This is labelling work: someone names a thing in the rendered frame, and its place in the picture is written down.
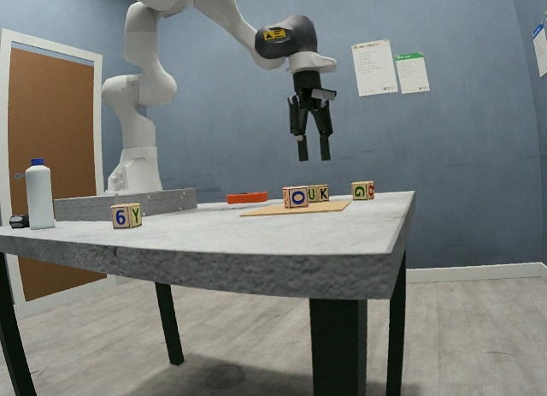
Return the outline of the white plastic bottle with blue cap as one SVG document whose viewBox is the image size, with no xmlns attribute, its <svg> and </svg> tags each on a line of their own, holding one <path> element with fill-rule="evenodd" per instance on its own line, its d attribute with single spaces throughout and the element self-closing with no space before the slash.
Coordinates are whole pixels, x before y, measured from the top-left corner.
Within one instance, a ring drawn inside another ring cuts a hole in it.
<svg viewBox="0 0 547 396">
<path fill-rule="evenodd" d="M 31 230 L 55 226 L 50 169 L 43 165 L 43 158 L 34 158 L 32 167 L 26 170 L 26 194 Z"/>
</svg>

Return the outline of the tan square mat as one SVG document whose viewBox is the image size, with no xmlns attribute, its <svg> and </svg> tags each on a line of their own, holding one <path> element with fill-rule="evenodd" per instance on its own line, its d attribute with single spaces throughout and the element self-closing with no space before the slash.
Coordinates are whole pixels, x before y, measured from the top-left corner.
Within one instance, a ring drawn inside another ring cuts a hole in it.
<svg viewBox="0 0 547 396">
<path fill-rule="evenodd" d="M 327 202 L 327 203 L 313 203 L 309 204 L 307 208 L 287 209 L 284 205 L 274 205 L 254 210 L 248 213 L 239 215 L 244 216 L 278 216 L 278 215 L 294 215 L 294 214 L 309 214 L 309 213 L 324 213 L 324 212 L 338 212 L 343 211 L 351 201 L 339 201 L 339 202 Z"/>
</svg>

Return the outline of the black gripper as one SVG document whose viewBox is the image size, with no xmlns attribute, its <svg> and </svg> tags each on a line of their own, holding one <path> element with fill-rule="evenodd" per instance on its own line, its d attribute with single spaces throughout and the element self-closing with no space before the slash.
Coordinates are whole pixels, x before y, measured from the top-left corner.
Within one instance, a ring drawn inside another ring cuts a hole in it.
<svg viewBox="0 0 547 396">
<path fill-rule="evenodd" d="M 309 111 L 315 119 L 321 136 L 321 161 L 331 160 L 329 140 L 333 130 L 329 100 L 312 98 L 312 95 L 310 95 L 312 87 L 321 88 L 320 73 L 314 70 L 296 72 L 293 75 L 293 83 L 296 96 L 289 97 L 287 100 L 290 106 L 290 132 L 294 134 L 297 140 L 299 162 L 309 160 L 307 138 L 304 135 Z"/>
</svg>

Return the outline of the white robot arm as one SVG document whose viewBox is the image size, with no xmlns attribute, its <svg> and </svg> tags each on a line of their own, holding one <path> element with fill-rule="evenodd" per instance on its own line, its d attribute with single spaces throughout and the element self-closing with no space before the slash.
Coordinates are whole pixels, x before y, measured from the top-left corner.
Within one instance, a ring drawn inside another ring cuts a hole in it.
<svg viewBox="0 0 547 396">
<path fill-rule="evenodd" d="M 335 59 L 319 55 L 315 27 L 307 16 L 291 15 L 257 31 L 243 19 L 235 0 L 139 1 L 127 11 L 124 57 L 142 73 L 110 78 L 102 86 L 102 100 L 118 116 L 124 143 L 120 163 L 102 195 L 162 191 L 156 126 L 136 110 L 138 89 L 139 108 L 171 103 L 177 93 L 174 79 L 158 60 L 157 23 L 161 17 L 179 14 L 191 4 L 246 48 L 259 68 L 280 68 L 288 57 L 290 67 L 286 72 L 292 75 L 305 70 L 320 74 L 336 71 Z"/>
</svg>

